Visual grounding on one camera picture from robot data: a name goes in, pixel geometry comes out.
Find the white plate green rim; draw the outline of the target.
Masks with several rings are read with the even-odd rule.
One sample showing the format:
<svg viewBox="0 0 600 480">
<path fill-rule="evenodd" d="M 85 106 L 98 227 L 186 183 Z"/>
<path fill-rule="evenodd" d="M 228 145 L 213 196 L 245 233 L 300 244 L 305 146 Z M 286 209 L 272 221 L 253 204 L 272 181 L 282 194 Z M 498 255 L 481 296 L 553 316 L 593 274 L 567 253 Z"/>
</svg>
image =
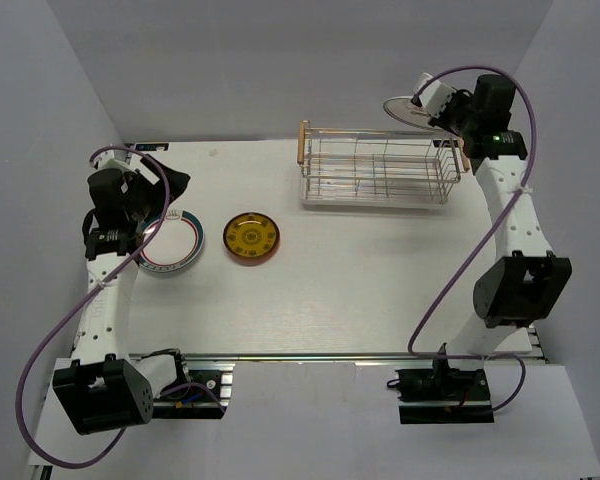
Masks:
<svg viewBox="0 0 600 480">
<path fill-rule="evenodd" d="M 140 256 L 158 265 L 197 260 L 204 248 L 205 231 L 200 220 L 187 210 L 168 211 L 158 233 Z"/>
</svg>

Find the white plate red lettering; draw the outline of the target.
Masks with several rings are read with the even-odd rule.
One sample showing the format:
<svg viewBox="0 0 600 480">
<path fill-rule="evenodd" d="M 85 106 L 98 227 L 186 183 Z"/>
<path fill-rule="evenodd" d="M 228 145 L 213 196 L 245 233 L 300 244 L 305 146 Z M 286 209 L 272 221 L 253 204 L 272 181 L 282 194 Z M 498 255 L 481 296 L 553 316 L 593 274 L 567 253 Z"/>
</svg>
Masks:
<svg viewBox="0 0 600 480">
<path fill-rule="evenodd" d="M 190 262 L 179 262 L 170 265 L 158 265 L 145 260 L 141 260 L 139 266 L 145 273 L 149 275 L 167 278 L 184 274 L 188 270 L 191 270 L 196 265 L 196 263 L 197 261 L 193 260 Z"/>
</svg>

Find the yellow patterned plate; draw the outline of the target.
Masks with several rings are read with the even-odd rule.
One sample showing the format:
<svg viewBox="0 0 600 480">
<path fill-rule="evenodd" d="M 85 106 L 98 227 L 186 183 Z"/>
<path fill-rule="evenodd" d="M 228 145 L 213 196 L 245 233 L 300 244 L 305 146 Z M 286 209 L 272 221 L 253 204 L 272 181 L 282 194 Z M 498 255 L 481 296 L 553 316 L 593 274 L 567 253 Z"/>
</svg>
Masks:
<svg viewBox="0 0 600 480">
<path fill-rule="evenodd" d="M 245 212 L 231 218 L 222 234 L 225 248 L 239 255 L 256 256 L 281 242 L 277 223 L 268 215 Z"/>
</svg>

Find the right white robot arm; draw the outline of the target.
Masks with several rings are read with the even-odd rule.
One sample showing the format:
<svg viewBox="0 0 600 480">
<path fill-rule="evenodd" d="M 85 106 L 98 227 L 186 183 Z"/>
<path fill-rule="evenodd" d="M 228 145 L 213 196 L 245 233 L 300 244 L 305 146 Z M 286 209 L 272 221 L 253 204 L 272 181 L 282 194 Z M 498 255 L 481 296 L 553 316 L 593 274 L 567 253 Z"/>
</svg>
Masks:
<svg viewBox="0 0 600 480">
<path fill-rule="evenodd" d="M 546 318 L 572 273 L 546 240 L 526 183 L 531 165 L 522 135 L 509 127 L 516 87 L 498 74 L 478 77 L 473 92 L 434 81 L 422 105 L 430 125 L 459 137 L 495 229 L 495 262 L 475 283 L 474 312 L 440 350 L 433 390 L 452 399 L 467 375 L 509 336 Z"/>
</svg>

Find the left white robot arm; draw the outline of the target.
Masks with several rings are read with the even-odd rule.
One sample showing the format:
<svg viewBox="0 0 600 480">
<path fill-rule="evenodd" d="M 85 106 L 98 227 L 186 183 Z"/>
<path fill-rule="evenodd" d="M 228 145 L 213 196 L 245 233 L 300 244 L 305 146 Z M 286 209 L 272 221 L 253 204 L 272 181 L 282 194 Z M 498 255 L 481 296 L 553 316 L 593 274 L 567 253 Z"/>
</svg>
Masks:
<svg viewBox="0 0 600 480">
<path fill-rule="evenodd" d="M 180 350 L 167 348 L 134 361 L 128 349 L 131 294 L 139 271 L 133 254 L 144 222 L 159 219 L 187 187 L 189 176 L 146 155 L 146 177 L 127 161 L 98 160 L 88 179 L 92 209 L 85 215 L 88 286 L 95 296 L 81 310 L 71 363 L 52 386 L 81 435 L 148 423 L 162 394 L 179 399 L 191 387 Z"/>
</svg>

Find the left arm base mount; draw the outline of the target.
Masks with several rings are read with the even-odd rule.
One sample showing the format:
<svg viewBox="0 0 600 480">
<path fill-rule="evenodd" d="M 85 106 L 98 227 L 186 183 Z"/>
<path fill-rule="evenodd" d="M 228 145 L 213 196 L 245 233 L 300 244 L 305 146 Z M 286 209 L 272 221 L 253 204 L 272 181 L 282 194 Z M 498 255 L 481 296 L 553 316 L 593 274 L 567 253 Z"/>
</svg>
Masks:
<svg viewBox="0 0 600 480">
<path fill-rule="evenodd" d="M 142 357 L 168 358 L 176 378 L 154 400 L 153 419 L 220 420 L 228 407 L 233 381 L 232 368 L 214 362 L 189 364 L 178 349 L 163 349 Z"/>
</svg>

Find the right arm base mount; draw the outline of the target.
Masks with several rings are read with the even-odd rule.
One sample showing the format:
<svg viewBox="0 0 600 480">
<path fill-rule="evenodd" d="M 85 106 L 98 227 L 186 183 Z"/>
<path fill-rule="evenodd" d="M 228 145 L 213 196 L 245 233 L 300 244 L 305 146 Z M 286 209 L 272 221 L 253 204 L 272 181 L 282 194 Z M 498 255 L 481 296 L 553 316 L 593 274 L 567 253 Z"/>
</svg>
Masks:
<svg viewBox="0 0 600 480">
<path fill-rule="evenodd" d="M 395 373 L 386 387 L 397 392 L 402 425 L 494 422 L 483 368 L 465 371 L 451 368 L 447 360 L 432 360 L 427 368 L 410 367 Z"/>
</svg>

